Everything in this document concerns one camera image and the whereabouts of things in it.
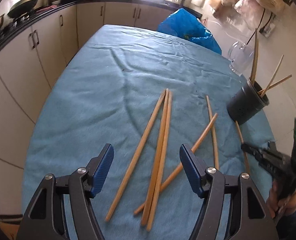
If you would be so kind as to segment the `right human hand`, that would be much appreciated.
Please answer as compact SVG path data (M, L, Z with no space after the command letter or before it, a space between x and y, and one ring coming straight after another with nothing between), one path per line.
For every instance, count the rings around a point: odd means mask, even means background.
M289 197L279 200L277 196L278 189L278 182L273 180L272 187L269 190L269 196L266 200L266 205L272 218L275 217L276 212L282 207L285 216L289 216L296 211L296 191Z

